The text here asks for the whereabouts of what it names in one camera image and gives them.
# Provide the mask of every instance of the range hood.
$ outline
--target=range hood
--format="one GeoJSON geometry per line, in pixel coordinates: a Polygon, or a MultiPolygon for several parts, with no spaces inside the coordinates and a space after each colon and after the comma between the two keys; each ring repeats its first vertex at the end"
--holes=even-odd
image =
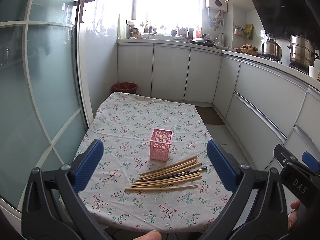
{"type": "Polygon", "coordinates": [[[252,0],[266,34],[302,35],[320,46],[320,0],[252,0]]]}

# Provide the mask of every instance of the pink plastic holder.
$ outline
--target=pink plastic holder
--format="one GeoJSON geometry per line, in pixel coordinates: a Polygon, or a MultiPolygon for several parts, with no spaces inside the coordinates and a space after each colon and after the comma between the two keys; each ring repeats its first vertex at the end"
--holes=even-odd
{"type": "Polygon", "coordinates": [[[172,142],[173,131],[153,128],[150,137],[150,159],[166,162],[170,145],[172,142]]]}

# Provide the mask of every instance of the tablecloth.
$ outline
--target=tablecloth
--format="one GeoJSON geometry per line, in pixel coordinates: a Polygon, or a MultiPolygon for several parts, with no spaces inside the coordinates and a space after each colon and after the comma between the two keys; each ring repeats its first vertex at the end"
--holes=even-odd
{"type": "Polygon", "coordinates": [[[77,155],[94,139],[104,154],[87,187],[78,195],[98,223],[135,231],[204,231],[217,218],[231,192],[211,165],[206,145],[211,139],[195,106],[115,92],[97,111],[77,155]],[[167,163],[149,159],[153,128],[173,130],[167,163]],[[125,192],[145,171],[198,155],[202,178],[181,185],[198,188],[176,191],[125,192]]]}

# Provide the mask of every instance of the finger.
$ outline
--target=finger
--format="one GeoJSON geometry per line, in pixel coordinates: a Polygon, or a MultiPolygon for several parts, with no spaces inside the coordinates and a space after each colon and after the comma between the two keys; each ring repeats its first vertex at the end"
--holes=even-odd
{"type": "Polygon", "coordinates": [[[293,211],[288,217],[288,230],[290,231],[297,222],[297,212],[293,211]]]}
{"type": "Polygon", "coordinates": [[[144,236],[135,238],[134,240],[161,240],[161,234],[158,231],[153,230],[144,236]]]}
{"type": "Polygon", "coordinates": [[[301,204],[301,201],[297,199],[297,200],[295,200],[295,201],[293,201],[293,202],[291,203],[290,207],[291,207],[292,209],[298,209],[299,206],[300,206],[300,204],[301,204]]]}

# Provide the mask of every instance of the sliding door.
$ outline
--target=sliding door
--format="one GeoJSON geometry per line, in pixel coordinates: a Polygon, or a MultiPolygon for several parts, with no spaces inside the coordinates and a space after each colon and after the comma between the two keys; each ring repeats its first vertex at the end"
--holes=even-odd
{"type": "Polygon", "coordinates": [[[0,208],[11,223],[21,218],[31,169],[72,162],[88,129],[76,63],[79,1],[0,3],[0,208]]]}

